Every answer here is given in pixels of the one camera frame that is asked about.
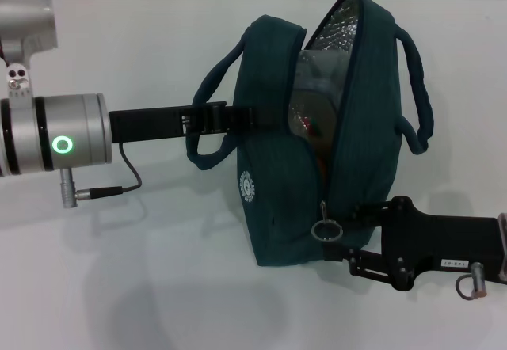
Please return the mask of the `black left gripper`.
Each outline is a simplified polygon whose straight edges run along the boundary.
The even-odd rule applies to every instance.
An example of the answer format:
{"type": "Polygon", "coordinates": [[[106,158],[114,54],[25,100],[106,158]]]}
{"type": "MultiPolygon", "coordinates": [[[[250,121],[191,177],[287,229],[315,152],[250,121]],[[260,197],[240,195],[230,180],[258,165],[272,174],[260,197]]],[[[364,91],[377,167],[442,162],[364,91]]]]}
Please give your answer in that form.
{"type": "Polygon", "coordinates": [[[233,106],[225,102],[111,111],[109,123],[114,143],[172,139],[184,135],[245,134],[276,130],[282,125],[272,108],[233,106]]]}

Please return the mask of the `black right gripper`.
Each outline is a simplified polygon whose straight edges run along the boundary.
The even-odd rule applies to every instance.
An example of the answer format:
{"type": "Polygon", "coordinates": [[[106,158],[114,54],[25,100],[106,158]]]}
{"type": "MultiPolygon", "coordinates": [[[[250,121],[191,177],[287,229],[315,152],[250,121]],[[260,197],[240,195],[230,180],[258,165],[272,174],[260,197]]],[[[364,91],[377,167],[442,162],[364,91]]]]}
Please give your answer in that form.
{"type": "Polygon", "coordinates": [[[398,291],[409,291],[424,272],[471,273],[480,263],[484,279],[505,283],[505,230],[499,219],[429,215],[407,196],[357,205],[347,228],[382,227],[381,253],[343,245],[323,245],[325,261],[349,263],[349,273],[371,280],[390,280],[398,291]]]}

